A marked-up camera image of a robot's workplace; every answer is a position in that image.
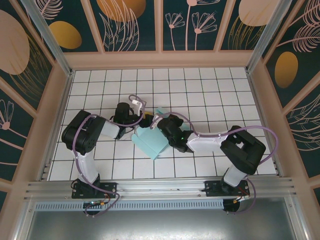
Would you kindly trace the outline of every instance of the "purple cable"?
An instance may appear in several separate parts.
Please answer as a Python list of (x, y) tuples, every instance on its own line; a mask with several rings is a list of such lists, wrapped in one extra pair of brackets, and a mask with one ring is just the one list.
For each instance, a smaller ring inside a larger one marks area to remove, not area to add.
[(277, 151), (278, 149), (278, 145), (279, 145), (279, 140), (278, 140), (278, 136), (276, 135), (276, 133), (274, 131), (272, 131), (271, 129), (265, 127), (265, 126), (246, 126), (246, 127), (240, 127), (236, 130), (232, 130), (232, 131), (228, 131), (228, 132), (225, 132), (225, 133), (221, 133), (221, 134), (211, 134), (211, 135), (207, 135), (207, 134), (200, 134), (196, 131), (195, 129), (195, 126), (193, 125), (193, 123), (187, 118), (185, 117), (184, 115), (178, 113), (178, 112), (166, 112), (164, 114), (161, 114), (159, 115), (150, 125), (150, 128), (152, 129), (152, 126), (156, 123), (156, 121), (158, 121), (159, 118), (163, 118), (165, 116), (168, 116), (170, 114), (173, 114), (173, 115), (178, 115), (182, 118), (184, 118), (189, 124), (190, 124), (190, 127), (192, 129), (192, 131), (194, 132), (194, 134), (196, 134), (198, 137), (203, 137), (203, 138), (220, 138), (220, 137), (225, 137), (225, 136), (228, 136), (230, 134), (234, 134), (234, 133), (237, 133), (237, 132), (240, 132), (242, 130), (247, 130), (247, 129), (263, 129), (263, 130), (266, 130), (268, 132), (270, 132), (274, 139), (275, 139), (275, 146), (274, 146), (274, 149), (272, 150), (272, 152), (263, 160), (260, 161), (259, 165), (260, 164), (263, 164), (265, 161), (267, 161), (268, 159), (270, 159)]
[[(141, 99), (140, 97), (136, 96), (136, 95), (129, 95), (129, 100), (130, 100), (130, 101), (131, 101), (131, 97), (136, 97), (136, 99), (138, 99), (139, 102), (142, 103), (142, 114), (141, 114), (141, 117), (140, 117), (140, 119), (139, 119), (138, 121), (136, 121), (135, 123), (132, 123), (132, 124), (128, 124), (128, 125), (111, 122), (111, 121), (108, 120), (108, 119), (106, 119), (106, 121), (108, 121), (108, 122), (110, 122), (110, 123), (113, 123), (113, 124), (115, 124), (115, 125), (118, 125), (118, 126), (122, 126), (122, 127), (132, 127), (132, 126), (137, 125), (137, 124), (143, 119), (143, 117), (144, 117), (144, 115), (145, 115), (146, 102), (145, 102), (145, 101), (142, 101), (142, 99)], [(111, 203), (110, 206), (108, 206), (105, 210), (100, 211), (100, 212), (98, 212), (97, 214), (91, 216), (92, 218), (94, 218), (95, 216), (99, 216), (99, 215), (104, 214), (106, 211), (108, 211), (110, 208), (112, 208), (112, 207), (116, 204), (116, 202), (119, 200), (120, 194), (117, 193), (117, 192), (104, 190), (104, 189), (102, 189), (102, 188), (99, 188), (99, 187), (93, 185), (91, 182), (89, 182), (89, 180), (86, 178), (86, 176), (83, 175), (83, 173), (82, 173), (82, 171), (81, 171), (81, 169), (80, 169), (79, 160), (78, 160), (78, 153), (77, 153), (77, 151), (76, 151), (76, 141), (77, 141), (77, 138), (78, 138), (78, 136), (79, 136), (79, 133), (80, 133), (82, 127), (83, 127), (83, 126), (85, 125), (85, 123), (86, 123), (90, 118), (92, 118), (92, 117), (98, 117), (98, 115), (97, 115), (97, 114), (90, 114), (89, 116), (87, 116), (87, 117), (83, 120), (83, 122), (80, 124), (80, 126), (78, 127), (78, 129), (77, 129), (77, 131), (76, 131), (76, 133), (75, 133), (75, 135), (74, 135), (74, 139), (73, 139), (73, 142), (72, 142), (72, 151), (73, 151), (74, 156), (75, 156), (76, 168), (77, 168), (80, 176), (82, 176), (82, 178), (84, 179), (84, 181), (85, 181), (89, 186), (91, 186), (92, 188), (97, 189), (97, 190), (99, 190), (99, 191), (101, 191), (101, 192), (103, 192), (103, 193), (106, 193), (106, 194), (115, 194), (115, 195), (117, 196), (116, 200), (115, 200), (113, 203)], [(88, 207), (85, 208), (84, 212), (85, 212), (85, 214), (86, 214), (87, 217), (88, 217), (88, 216), (90, 216), (90, 215), (87, 213), (87, 209), (88, 209)]]

